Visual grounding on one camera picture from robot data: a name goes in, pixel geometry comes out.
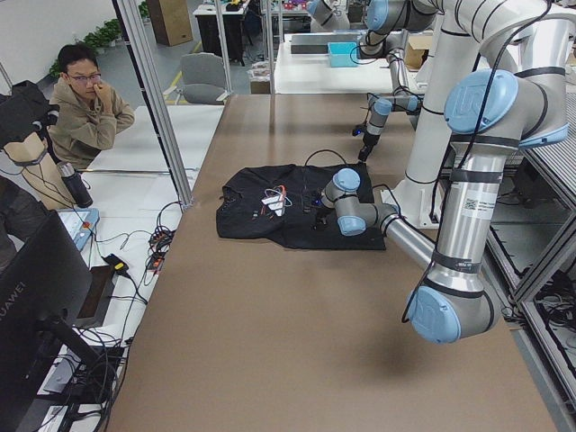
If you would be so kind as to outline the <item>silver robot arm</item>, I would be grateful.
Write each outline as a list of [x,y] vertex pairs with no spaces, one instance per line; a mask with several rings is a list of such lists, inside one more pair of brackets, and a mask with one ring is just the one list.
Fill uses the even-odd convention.
[[388,117],[405,112],[416,128],[424,97],[409,88],[405,52],[411,32],[429,27],[436,12],[415,1],[372,1],[366,16],[367,32],[346,58],[358,64],[362,59],[385,59],[391,74],[391,94],[367,95],[366,116],[353,128],[352,134],[363,136],[358,161],[364,163],[378,144]]
[[373,1],[369,42],[435,26],[436,52],[398,203],[362,203],[344,168],[321,194],[342,234],[376,227],[425,268],[403,318],[446,344],[491,329],[479,277],[506,160],[568,133],[564,66],[575,12],[546,1]]

